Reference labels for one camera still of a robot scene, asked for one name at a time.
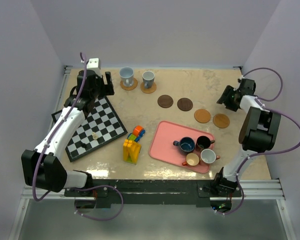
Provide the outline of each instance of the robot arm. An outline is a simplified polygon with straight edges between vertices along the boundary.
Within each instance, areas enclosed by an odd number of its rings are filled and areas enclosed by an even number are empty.
[[[74,95],[74,90],[76,89],[77,93],[79,92],[83,82],[83,75],[84,71],[82,70],[77,76],[77,86],[71,90],[69,98],[65,101],[61,116],[48,135],[34,150],[25,150],[21,156],[24,180],[29,186],[32,186],[35,167],[40,154],[45,149],[47,139],[55,131],[57,125],[63,120],[76,100],[77,96]],[[103,76],[100,74],[99,59],[90,59],[87,63],[86,80],[80,98],[66,121],[53,135],[43,154],[36,178],[36,186],[38,188],[58,193],[64,188],[91,187],[92,176],[89,173],[66,171],[59,160],[77,128],[94,108],[96,99],[115,94],[111,73],[106,72],[105,77],[107,84],[104,83]]]
[[[227,109],[237,111],[244,110],[247,115],[239,133],[239,151],[233,160],[217,173],[212,187],[215,194],[228,195],[233,193],[238,185],[237,171],[240,165],[248,157],[241,167],[238,179],[247,169],[249,164],[256,158],[249,157],[256,153],[264,153],[273,148],[279,129],[281,115],[264,109],[264,104],[259,102],[254,95],[256,84],[251,79],[239,79],[237,89],[227,86],[218,104],[225,104]]]

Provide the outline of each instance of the table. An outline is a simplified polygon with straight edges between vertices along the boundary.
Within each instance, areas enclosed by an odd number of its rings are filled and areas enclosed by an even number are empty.
[[[80,70],[71,70],[63,94],[63,103],[69,96],[71,88],[77,84]],[[241,75],[238,69],[138,68],[134,69],[134,77],[139,83],[132,91],[120,87],[119,70],[107,68],[101,72],[103,75],[106,71],[112,74],[115,94],[108,96],[108,99],[128,133],[131,133],[137,125],[146,130],[146,134],[139,142],[142,148],[137,165],[123,161],[123,143],[126,139],[123,136],[74,162],[69,161],[64,151],[61,163],[66,170],[85,171],[92,174],[94,179],[211,180],[221,167],[232,160],[240,147],[238,136],[246,114],[242,110],[230,111],[216,102],[227,85],[237,86],[237,79]],[[148,70],[154,72],[157,85],[157,90],[151,94],[143,93],[140,89],[142,73]],[[170,108],[161,108],[157,103],[158,97],[165,94],[173,98],[174,103]],[[177,101],[180,98],[191,99],[192,110],[187,112],[179,110]],[[210,122],[199,123],[195,120],[194,113],[201,108],[211,113]],[[226,114],[230,119],[230,126],[224,129],[216,127],[213,124],[213,116],[216,114]],[[216,140],[213,150],[221,156],[221,159],[211,165],[209,172],[202,174],[151,158],[148,154],[149,147],[158,123],[163,120],[213,134]],[[244,172],[242,179],[271,179],[265,157],[260,156],[254,160]]]

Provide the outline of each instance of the yellow block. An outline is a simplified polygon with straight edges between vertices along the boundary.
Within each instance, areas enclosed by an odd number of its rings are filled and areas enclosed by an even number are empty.
[[[124,140],[123,143],[123,160],[127,163],[137,164],[141,145],[132,140]]]

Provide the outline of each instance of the dark brown coaster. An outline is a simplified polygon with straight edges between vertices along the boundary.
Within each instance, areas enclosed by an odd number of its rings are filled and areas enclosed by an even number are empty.
[[[162,95],[158,98],[158,104],[162,108],[170,108],[174,104],[174,100],[169,95]]]
[[[229,126],[230,119],[228,118],[227,115],[219,113],[213,117],[213,123],[218,128],[225,129],[226,127]]]
[[[132,86],[125,86],[122,81],[120,81],[120,87],[126,91],[131,91],[138,86],[138,80],[134,77],[133,78],[133,85]]]
[[[198,109],[194,113],[194,118],[197,120],[199,123],[206,124],[207,122],[210,121],[211,119],[211,114],[205,109]]]
[[[177,106],[180,110],[182,111],[190,111],[194,104],[189,98],[180,98],[179,101],[177,102]]]
[[[141,91],[145,94],[152,94],[157,90],[157,84],[154,82],[151,88],[145,88],[145,83],[140,84]]]

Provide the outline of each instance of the black base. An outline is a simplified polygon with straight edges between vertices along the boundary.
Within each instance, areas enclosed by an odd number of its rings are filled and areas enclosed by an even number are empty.
[[[210,191],[213,180],[116,180],[94,179],[93,185],[110,185],[117,188],[124,204],[145,205],[195,205],[198,208],[211,207],[210,197],[224,197]],[[98,188],[97,208],[110,208],[120,204],[121,199],[113,189]],[[66,197],[93,197],[92,191],[66,190]],[[233,197],[240,197],[235,190]]]

